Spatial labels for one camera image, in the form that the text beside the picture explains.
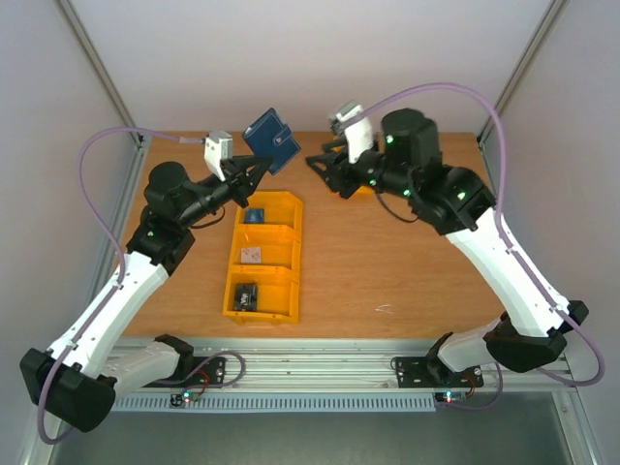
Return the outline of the blue card holder wallet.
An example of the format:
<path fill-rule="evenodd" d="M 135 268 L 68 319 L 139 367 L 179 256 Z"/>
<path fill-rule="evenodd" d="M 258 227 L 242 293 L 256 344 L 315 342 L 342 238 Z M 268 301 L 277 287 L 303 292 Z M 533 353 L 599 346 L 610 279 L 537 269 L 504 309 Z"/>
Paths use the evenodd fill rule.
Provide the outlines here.
<path fill-rule="evenodd" d="M 301 150 L 290 126 L 269 108 L 243 132 L 242 138 L 257 157 L 270 157 L 268 171 L 276 175 Z"/>

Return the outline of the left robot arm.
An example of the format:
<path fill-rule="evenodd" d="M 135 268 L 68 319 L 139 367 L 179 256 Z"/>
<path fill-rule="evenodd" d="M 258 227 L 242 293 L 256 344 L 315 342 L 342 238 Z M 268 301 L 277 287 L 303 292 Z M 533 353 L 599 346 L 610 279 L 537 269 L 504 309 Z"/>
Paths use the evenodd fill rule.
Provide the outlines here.
<path fill-rule="evenodd" d="M 44 443 L 63 439 L 47 434 L 47 414 L 89 432 L 118 398 L 148 385 L 183 386 L 193 379 L 193 347 L 168 334 L 115 362 L 108 361 L 109 354 L 142 305 L 184 260 L 195 242 L 195 225 L 227 202 L 247 206 L 270 164 L 268 157 L 232 157 L 222 162 L 221 176 L 200 181 L 192 181 L 177 162 L 151 170 L 146 207 L 117 269 L 60 338 L 44 351 L 29 350 L 19 363 Z"/>

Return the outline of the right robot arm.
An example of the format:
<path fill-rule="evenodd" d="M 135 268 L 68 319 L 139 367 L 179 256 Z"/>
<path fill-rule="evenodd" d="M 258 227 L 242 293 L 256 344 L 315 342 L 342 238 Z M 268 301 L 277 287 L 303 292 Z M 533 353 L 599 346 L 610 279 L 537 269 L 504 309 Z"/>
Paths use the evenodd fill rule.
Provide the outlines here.
<path fill-rule="evenodd" d="M 476 268 L 504 306 L 488 325 L 443 335 L 425 357 L 434 387 L 461 372 L 497 362 L 516 373 L 539 369 L 564 353 L 566 335 L 589 314 L 558 293 L 509 231 L 494 195 L 473 171 L 443 161 L 436 123 L 403 108 L 383 117 L 377 136 L 362 107 L 349 103 L 329 118 L 332 142 L 307 165 L 343 199 L 360 187 L 407 201 L 416 220 L 446 238 Z"/>

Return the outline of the blue card in bin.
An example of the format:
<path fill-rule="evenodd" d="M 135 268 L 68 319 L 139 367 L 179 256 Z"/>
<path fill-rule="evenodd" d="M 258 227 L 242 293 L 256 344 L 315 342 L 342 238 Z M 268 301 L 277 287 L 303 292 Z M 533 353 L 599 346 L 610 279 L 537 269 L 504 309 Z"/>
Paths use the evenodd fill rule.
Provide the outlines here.
<path fill-rule="evenodd" d="M 244 211 L 243 221 L 245 224 L 263 224 L 264 218 L 263 208 L 248 208 Z"/>

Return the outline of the white card in bin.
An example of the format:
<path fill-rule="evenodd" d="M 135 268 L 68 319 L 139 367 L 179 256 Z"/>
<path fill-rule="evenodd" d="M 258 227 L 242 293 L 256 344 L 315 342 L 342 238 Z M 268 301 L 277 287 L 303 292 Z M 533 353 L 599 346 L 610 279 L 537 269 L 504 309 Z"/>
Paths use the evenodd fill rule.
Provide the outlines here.
<path fill-rule="evenodd" d="M 262 262 L 262 248 L 243 247 L 240 250 L 240 261 L 243 264 L 260 264 Z"/>

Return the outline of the black card in bin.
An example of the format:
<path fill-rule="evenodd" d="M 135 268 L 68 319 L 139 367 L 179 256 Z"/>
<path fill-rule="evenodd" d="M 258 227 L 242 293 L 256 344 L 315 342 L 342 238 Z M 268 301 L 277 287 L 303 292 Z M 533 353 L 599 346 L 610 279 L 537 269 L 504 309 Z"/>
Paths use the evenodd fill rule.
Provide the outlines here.
<path fill-rule="evenodd" d="M 255 312 L 258 308 L 258 286 L 254 283 L 240 283 L 235 286 L 233 310 Z"/>

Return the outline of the yellow single bin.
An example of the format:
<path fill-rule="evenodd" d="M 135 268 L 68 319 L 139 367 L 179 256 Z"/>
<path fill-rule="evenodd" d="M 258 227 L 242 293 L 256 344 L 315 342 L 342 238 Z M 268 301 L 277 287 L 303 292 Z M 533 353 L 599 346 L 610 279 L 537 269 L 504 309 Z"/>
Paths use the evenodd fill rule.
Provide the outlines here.
<path fill-rule="evenodd" d="M 374 194 L 375 191 L 367 186 L 361 186 L 355 192 L 356 196 L 373 196 Z"/>

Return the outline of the yellow bin top of row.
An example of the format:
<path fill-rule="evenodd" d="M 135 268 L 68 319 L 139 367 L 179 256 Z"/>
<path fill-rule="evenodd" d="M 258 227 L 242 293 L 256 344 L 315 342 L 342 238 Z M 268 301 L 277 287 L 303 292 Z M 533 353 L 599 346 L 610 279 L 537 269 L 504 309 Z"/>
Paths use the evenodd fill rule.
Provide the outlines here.
<path fill-rule="evenodd" d="M 283 190 L 257 191 L 248 199 L 246 208 L 239 207 L 235 213 L 237 224 L 245 223 L 245 212 L 249 209 L 262 209 L 262 225 L 284 225 L 294 230 L 302 226 L 303 202 L 291 193 Z"/>

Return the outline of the yellow bin of row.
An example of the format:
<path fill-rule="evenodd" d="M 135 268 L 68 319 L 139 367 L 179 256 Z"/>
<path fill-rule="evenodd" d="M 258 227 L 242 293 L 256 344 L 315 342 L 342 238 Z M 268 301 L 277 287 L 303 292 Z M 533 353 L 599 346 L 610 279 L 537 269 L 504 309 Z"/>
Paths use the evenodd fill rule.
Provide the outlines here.
<path fill-rule="evenodd" d="M 245 212 L 249 209 L 262 209 L 262 225 L 284 225 L 294 230 L 302 226 L 303 202 L 291 193 L 283 190 L 257 191 L 248 199 L 246 208 L 239 207 L 235 213 L 237 224 L 245 223 Z"/>
<path fill-rule="evenodd" d="M 240 283 L 258 286 L 258 308 L 255 312 L 233 310 L 234 289 Z M 227 274 L 222 314 L 239 324 L 297 324 L 299 298 L 300 279 L 297 272 L 282 266 L 232 265 Z"/>
<path fill-rule="evenodd" d="M 261 247 L 261 263 L 242 263 L 240 250 L 243 247 Z M 230 264 L 282 266 L 299 271 L 301 241 L 297 233 L 284 225 L 250 224 L 235 228 L 232 237 Z"/>

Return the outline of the yellow bin middle of row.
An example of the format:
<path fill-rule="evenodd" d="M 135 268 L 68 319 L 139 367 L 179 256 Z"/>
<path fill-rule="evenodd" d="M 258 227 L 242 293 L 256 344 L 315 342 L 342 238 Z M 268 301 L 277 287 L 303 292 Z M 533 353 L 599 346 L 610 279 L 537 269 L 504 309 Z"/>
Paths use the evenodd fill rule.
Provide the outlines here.
<path fill-rule="evenodd" d="M 240 250 L 243 247 L 261 247 L 261 263 L 242 263 Z M 284 225 L 250 224 L 235 228 L 232 237 L 230 264 L 282 266 L 299 271 L 301 241 L 297 233 Z"/>

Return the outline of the yellow bin bottom of row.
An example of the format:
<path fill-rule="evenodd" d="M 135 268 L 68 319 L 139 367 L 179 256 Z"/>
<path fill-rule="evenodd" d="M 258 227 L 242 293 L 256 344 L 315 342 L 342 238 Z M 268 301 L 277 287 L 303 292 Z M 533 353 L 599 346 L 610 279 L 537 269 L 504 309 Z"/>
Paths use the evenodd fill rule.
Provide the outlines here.
<path fill-rule="evenodd" d="M 258 286 L 258 308 L 255 312 L 233 310 L 234 289 L 240 283 Z M 239 324 L 297 324 L 299 298 L 300 279 L 297 272 L 282 266 L 232 265 L 227 274 L 222 314 Z"/>

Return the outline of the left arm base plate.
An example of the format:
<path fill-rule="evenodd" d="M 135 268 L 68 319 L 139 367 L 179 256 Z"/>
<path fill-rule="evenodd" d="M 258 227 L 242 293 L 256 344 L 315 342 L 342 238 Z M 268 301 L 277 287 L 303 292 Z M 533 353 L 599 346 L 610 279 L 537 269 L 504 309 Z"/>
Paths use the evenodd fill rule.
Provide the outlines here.
<path fill-rule="evenodd" d="M 202 385 L 205 382 L 219 385 L 224 382 L 226 374 L 226 358 L 216 356 L 195 356 L 186 368 L 180 368 L 170 377 L 145 385 L 146 388 L 187 388 Z"/>

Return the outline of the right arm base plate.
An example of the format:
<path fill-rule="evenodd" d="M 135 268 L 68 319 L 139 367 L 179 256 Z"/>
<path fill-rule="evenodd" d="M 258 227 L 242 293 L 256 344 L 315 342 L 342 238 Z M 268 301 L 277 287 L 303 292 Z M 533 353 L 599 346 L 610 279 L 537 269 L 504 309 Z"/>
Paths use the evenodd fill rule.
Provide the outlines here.
<path fill-rule="evenodd" d="M 426 367 L 424 356 L 395 356 L 390 368 L 399 388 L 482 388 L 481 368 L 475 366 L 460 373 L 449 372 L 442 381 L 436 381 Z"/>

